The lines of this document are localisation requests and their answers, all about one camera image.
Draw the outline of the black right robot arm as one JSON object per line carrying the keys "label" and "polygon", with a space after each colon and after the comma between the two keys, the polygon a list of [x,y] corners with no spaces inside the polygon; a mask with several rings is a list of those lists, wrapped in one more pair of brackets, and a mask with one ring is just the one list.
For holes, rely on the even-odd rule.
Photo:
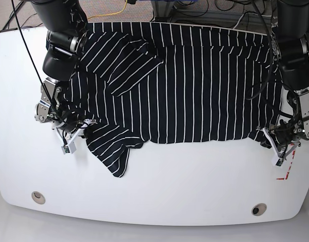
{"label": "black right robot arm", "polygon": [[92,121],[78,118],[74,110],[69,110],[62,94],[83,56],[88,33],[87,16],[79,1],[31,1],[31,5],[48,29],[47,54],[42,66],[47,77],[41,84],[35,119],[40,123],[51,123],[62,142],[63,153],[74,153],[74,140],[84,134]]}

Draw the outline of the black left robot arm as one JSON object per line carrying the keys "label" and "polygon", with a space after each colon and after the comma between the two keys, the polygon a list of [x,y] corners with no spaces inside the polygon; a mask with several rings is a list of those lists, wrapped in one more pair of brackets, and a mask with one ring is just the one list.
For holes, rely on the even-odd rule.
{"label": "black left robot arm", "polygon": [[271,29],[266,30],[271,62],[279,68],[293,114],[279,111],[289,120],[263,128],[261,144],[273,149],[272,164],[281,166],[302,140],[309,141],[309,1],[272,1],[271,5]]}

